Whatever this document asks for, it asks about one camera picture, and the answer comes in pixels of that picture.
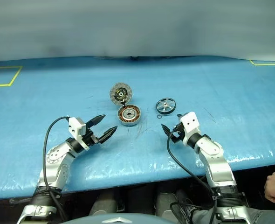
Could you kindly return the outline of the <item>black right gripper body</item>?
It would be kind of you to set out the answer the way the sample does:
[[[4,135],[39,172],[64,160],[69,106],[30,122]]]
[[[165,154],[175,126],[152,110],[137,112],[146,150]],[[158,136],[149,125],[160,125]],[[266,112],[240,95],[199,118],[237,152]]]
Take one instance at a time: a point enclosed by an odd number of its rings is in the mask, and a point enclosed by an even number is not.
[[[173,130],[170,133],[170,139],[173,143],[176,143],[178,141],[182,141],[185,137],[185,129],[182,122],[178,123],[176,126],[174,126]]]

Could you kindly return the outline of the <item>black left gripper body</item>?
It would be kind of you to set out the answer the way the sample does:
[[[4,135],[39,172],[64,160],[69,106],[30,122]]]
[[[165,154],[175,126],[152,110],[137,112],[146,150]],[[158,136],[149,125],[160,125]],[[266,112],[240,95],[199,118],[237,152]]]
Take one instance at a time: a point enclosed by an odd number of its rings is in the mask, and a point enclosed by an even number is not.
[[[86,128],[86,133],[84,135],[84,143],[87,146],[92,146],[94,144],[102,144],[101,139],[96,137],[90,128]]]

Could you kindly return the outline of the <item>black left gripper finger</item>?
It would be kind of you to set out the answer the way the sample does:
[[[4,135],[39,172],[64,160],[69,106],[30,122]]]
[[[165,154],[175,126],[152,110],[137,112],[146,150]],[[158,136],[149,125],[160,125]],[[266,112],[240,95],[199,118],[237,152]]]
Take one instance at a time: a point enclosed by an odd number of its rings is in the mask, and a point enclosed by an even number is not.
[[[98,138],[98,142],[100,143],[100,144],[103,144],[105,141],[107,141],[113,134],[114,134],[114,132],[117,130],[117,126],[114,126],[114,127],[112,127],[112,128],[109,128],[107,131],[105,131],[104,133],[103,133],[103,135],[100,137],[100,138]]]
[[[104,114],[95,116],[94,118],[86,122],[86,127],[91,128],[92,126],[96,126],[98,123],[100,123],[103,120],[104,117],[105,117]]]

